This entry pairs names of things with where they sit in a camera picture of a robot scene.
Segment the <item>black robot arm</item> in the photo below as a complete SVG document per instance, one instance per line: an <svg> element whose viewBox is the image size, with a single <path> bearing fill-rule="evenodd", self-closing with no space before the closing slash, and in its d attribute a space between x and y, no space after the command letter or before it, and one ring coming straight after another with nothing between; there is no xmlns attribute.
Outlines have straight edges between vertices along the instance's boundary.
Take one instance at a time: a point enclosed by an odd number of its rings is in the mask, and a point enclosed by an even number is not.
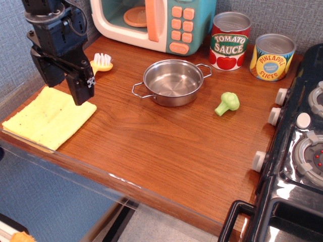
<svg viewBox="0 0 323 242"><path fill-rule="evenodd" d="M94 71L83 47L88 21L77 1L23 1L25 19L33 26L27 37L30 54L49 87L66 80L76 105L94 96Z"/></svg>

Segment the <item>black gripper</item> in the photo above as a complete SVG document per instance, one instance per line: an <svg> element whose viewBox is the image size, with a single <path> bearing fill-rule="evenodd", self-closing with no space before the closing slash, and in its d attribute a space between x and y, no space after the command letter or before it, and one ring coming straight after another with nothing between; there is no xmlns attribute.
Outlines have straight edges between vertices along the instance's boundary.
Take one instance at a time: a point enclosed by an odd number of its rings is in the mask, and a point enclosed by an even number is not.
<svg viewBox="0 0 323 242"><path fill-rule="evenodd" d="M94 96L95 78L83 45L88 21L79 5L27 5L26 20L34 30L32 60L48 87L66 80L77 106Z"/></svg>

